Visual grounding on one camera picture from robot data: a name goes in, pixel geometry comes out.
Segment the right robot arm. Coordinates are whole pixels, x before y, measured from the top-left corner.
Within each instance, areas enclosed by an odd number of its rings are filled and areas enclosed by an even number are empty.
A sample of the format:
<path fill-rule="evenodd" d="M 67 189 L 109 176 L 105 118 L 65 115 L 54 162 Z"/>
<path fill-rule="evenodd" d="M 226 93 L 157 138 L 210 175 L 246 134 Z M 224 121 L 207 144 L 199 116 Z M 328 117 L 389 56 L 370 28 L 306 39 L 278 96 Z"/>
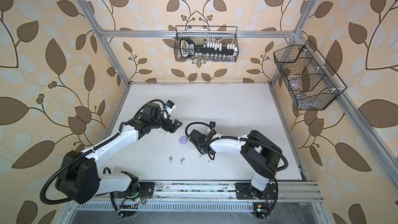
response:
<path fill-rule="evenodd" d="M 259 131 L 252 130 L 248 135 L 221 135 L 215 131 L 215 122 L 189 123 L 184 132 L 198 152 L 215 159 L 217 153 L 240 154 L 254 170 L 250 189 L 264 193 L 269 182 L 277 182 L 276 174 L 288 168 L 288 160 L 283 151 Z"/>

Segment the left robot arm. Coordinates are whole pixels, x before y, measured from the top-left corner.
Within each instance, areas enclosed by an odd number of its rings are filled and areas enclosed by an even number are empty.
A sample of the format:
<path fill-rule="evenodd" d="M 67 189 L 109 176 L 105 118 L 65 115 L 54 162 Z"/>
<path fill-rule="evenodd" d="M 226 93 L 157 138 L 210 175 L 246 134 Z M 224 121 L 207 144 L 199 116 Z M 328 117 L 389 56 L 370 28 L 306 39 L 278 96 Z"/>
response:
<path fill-rule="evenodd" d="M 113 135 L 81 152 L 68 152 L 60 169 L 45 182 L 39 194 L 41 202 L 47 205 L 69 201 L 83 204 L 93 197 L 113 192 L 124 192 L 132 197 L 139 194 L 137 176 L 127 171 L 102 173 L 100 169 L 108 160 L 153 129 L 176 132 L 182 123 L 170 119 L 175 108 L 175 103 L 170 100 L 151 100 L 131 120 L 120 123 Z"/>

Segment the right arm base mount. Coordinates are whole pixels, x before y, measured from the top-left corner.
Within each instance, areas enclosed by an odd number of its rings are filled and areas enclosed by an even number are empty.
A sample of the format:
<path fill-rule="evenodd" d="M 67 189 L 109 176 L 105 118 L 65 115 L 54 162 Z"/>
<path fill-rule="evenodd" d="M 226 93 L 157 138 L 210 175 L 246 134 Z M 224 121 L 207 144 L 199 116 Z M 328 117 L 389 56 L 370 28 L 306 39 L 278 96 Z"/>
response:
<path fill-rule="evenodd" d="M 271 180 L 266 188 L 260 191 L 251 183 L 236 183 L 235 192 L 238 200 L 261 200 L 257 206 L 254 205 L 252 214 L 256 219 L 267 219 L 278 201 L 279 186 L 277 180 Z"/>

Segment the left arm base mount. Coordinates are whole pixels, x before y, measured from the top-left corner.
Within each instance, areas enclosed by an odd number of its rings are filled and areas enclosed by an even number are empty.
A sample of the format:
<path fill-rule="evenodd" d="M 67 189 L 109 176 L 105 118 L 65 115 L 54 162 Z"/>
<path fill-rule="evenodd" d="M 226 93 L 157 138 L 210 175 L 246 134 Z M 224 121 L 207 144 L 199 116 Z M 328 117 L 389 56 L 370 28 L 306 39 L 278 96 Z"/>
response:
<path fill-rule="evenodd" d="M 127 191 L 111 192 L 109 196 L 113 209 L 120 218 L 133 216 L 153 196 L 154 187 L 154 182 L 142 181 L 133 183 Z"/>

